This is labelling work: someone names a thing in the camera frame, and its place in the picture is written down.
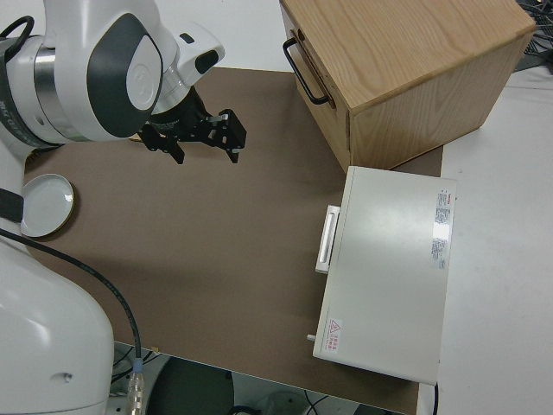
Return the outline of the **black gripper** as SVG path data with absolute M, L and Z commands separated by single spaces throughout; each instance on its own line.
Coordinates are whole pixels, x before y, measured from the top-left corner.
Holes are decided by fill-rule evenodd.
M 150 116 L 150 124 L 141 129 L 141 140 L 148 150 L 160 150 L 169 154 L 178 164 L 184 163 L 185 153 L 177 139 L 217 146 L 228 155 L 232 163 L 238 163 L 239 153 L 245 148 L 246 129 L 233 110 L 225 109 L 219 113 L 217 141 L 213 141 L 209 137 L 211 126 L 208 126 L 206 134 L 200 127 L 212 117 L 200 95 L 191 88 L 178 105 Z

